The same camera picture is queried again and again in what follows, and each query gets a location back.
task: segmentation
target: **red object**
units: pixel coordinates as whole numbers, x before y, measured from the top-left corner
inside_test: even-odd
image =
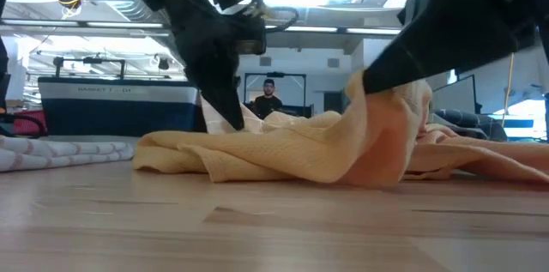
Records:
[[[45,127],[44,111],[42,110],[17,112],[15,115],[37,118]],[[22,119],[16,119],[16,121],[14,121],[14,135],[36,135],[39,132],[38,126],[31,121]]]

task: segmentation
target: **ceiling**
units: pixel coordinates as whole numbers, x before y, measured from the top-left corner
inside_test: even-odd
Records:
[[[400,28],[396,14],[406,0],[323,0],[328,5],[293,5],[299,11],[298,26],[308,27],[368,27]],[[62,7],[57,0],[8,0],[3,18],[59,20],[63,17]],[[145,21],[165,22],[167,19],[143,7],[141,0],[85,0],[81,12],[67,20],[76,21]],[[279,14],[267,24],[277,25],[285,20]],[[40,27],[0,27],[0,34],[30,39],[31,50],[41,50],[44,55],[31,56],[31,65],[37,71],[51,71],[51,55],[71,52],[75,57],[85,57],[99,53],[107,57],[124,57],[129,60],[128,72],[135,75],[157,75],[155,54],[166,57],[173,65],[168,75],[181,73],[181,64],[174,51],[169,31],[140,31],[126,29],[98,28],[40,28]],[[267,41],[269,47],[283,48],[332,48],[343,49],[350,54],[363,38],[387,38],[383,35],[349,35],[337,33],[273,33]],[[98,65],[98,70],[116,72],[117,65]]]

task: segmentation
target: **yellow towel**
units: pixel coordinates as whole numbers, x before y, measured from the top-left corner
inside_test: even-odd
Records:
[[[161,131],[137,145],[135,169],[208,173],[213,182],[303,178],[327,184],[379,187],[403,178],[449,178],[462,169],[492,178],[548,183],[549,146],[459,137],[426,124],[431,89],[425,81],[365,95],[362,72],[347,86],[343,115],[310,119],[280,112],[265,121],[242,106],[236,132],[203,101],[208,133]]]

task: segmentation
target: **dark shirt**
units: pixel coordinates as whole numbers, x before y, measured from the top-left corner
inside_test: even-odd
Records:
[[[272,96],[270,98],[267,98],[265,96],[259,96],[254,102],[256,115],[261,119],[266,118],[271,112],[277,111],[281,107],[281,100],[277,99],[275,96]]]

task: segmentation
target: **black machine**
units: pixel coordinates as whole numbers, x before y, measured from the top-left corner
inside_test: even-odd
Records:
[[[144,1],[169,15],[189,80],[235,129],[242,129],[235,80],[238,55],[263,54],[265,34],[284,30],[295,20],[265,29],[257,15],[264,9],[262,0],[251,0],[234,15],[219,14],[208,0]],[[215,1],[226,9],[242,0]],[[364,72],[368,94],[447,70],[480,67],[532,45],[536,28],[546,52],[549,46],[549,0],[408,0],[399,19],[402,32]]]

